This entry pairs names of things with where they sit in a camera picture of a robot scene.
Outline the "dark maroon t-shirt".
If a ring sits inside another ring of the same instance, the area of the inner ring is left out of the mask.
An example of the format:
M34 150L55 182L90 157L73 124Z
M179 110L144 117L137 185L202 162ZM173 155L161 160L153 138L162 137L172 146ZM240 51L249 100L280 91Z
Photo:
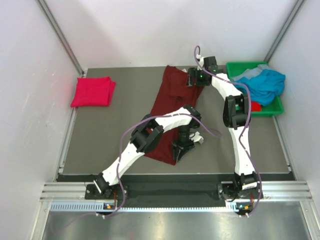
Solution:
M162 116L174 112L184 105L196 106L203 91L202 86L187 86L188 74L174 66L167 66L162 83L150 114ZM175 165L172 142L178 138L178 129L167 131L162 135L157 147L146 154L148 158Z

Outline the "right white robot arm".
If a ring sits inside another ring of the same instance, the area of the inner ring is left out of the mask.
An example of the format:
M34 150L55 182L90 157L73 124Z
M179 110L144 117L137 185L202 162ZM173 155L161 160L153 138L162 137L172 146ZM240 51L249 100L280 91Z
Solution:
M236 82L217 65L216 58L196 53L196 67L188 69L187 86L214 87L224 99L222 119L232 138L235 156L234 181L231 190L222 189L221 195L232 199L245 198L259 189L259 175L252 163L249 144L251 99L241 92Z

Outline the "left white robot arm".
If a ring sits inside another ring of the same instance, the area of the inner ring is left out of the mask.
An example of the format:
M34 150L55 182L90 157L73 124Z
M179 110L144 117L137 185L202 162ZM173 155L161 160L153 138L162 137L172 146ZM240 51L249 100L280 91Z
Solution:
M119 144L119 157L93 180L96 192L102 198L109 198L114 191L114 185L120 183L121 176L140 157L153 151L164 133L178 129L178 137L171 143L173 160L179 162L181 158L195 147L195 143L202 144L204 139L197 131L190 133L190 129L200 127L201 114L187 104L176 111L165 115L151 116L147 114L131 133L125 149Z

